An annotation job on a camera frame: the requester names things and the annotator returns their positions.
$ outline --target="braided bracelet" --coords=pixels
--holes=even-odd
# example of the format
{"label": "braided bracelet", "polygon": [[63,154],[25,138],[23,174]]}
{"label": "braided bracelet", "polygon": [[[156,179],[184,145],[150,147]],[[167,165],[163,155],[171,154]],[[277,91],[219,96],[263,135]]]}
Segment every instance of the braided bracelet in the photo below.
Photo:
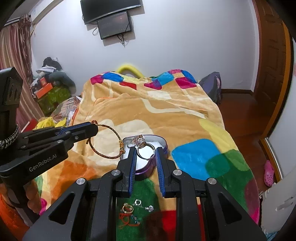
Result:
{"label": "braided bracelet", "polygon": [[4,140],[0,140],[0,150],[6,149],[9,147],[17,138],[20,128],[16,125],[14,132]]}
{"label": "braided bracelet", "polygon": [[122,154],[125,153],[125,151],[124,151],[123,141],[121,140],[121,138],[120,138],[120,136],[118,135],[118,133],[117,133],[112,127],[107,126],[107,125],[103,125],[103,124],[98,124],[98,122],[97,122],[96,120],[93,120],[92,123],[93,123],[93,124],[96,124],[97,126],[103,126],[103,127],[107,127],[107,128],[109,128],[111,131],[113,131],[113,132],[116,134],[116,136],[117,136],[118,139],[119,139],[119,154],[118,154],[117,156],[106,156],[106,155],[103,155],[103,154],[99,153],[99,152],[93,147],[93,145],[92,145],[92,143],[91,143],[91,139],[88,138],[86,144],[89,143],[90,147],[92,148],[92,150],[93,150],[96,154],[98,154],[98,155],[101,156],[101,157],[107,158],[107,159],[116,159],[116,158],[120,157]]}

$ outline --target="wooden floor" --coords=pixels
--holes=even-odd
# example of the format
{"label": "wooden floor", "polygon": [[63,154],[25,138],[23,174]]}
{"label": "wooden floor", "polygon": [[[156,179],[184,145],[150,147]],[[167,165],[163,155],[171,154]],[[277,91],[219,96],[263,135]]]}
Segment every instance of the wooden floor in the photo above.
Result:
{"label": "wooden floor", "polygon": [[258,141],[270,117],[249,94],[223,94],[219,109],[225,129],[255,176],[259,192],[267,190],[263,181],[266,157]]}

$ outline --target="colorful blanket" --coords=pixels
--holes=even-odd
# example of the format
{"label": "colorful blanket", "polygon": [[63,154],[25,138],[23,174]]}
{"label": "colorful blanket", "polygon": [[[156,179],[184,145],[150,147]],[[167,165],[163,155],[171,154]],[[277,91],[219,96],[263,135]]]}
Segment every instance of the colorful blanket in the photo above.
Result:
{"label": "colorful blanket", "polygon": [[[155,134],[166,139],[169,159],[192,177],[216,178],[249,213],[259,220],[259,198],[254,176],[233,139],[224,130],[221,113],[190,73],[170,70],[154,78],[135,79],[115,72],[99,74],[87,81],[73,124],[96,120],[113,127],[123,139],[136,134]],[[115,156],[119,152],[114,133],[99,127],[92,138],[99,152]],[[114,169],[119,161],[93,152],[86,140],[75,143],[69,158],[37,178],[43,204],[49,207],[76,179],[97,178]],[[141,220],[138,227],[117,220],[117,240],[174,240],[176,200],[164,199],[159,190],[157,170],[149,179],[135,183],[129,199],[142,200],[154,212],[135,207]]]}

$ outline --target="door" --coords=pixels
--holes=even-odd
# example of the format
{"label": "door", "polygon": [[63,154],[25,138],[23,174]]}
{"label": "door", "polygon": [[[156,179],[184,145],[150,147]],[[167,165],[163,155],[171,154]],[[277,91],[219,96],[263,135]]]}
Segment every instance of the door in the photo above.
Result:
{"label": "door", "polygon": [[287,27],[266,0],[253,0],[259,27],[259,67],[254,96],[271,116],[278,102],[286,64],[291,67],[291,38]]}

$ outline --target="door panel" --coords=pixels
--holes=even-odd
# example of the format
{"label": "door panel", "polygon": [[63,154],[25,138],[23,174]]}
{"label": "door panel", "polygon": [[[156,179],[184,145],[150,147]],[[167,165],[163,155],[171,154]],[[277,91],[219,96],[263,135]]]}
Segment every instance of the door panel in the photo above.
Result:
{"label": "door panel", "polygon": [[262,59],[254,90],[257,102],[271,116],[284,80],[287,54],[284,23],[266,0],[255,0],[261,24]]}

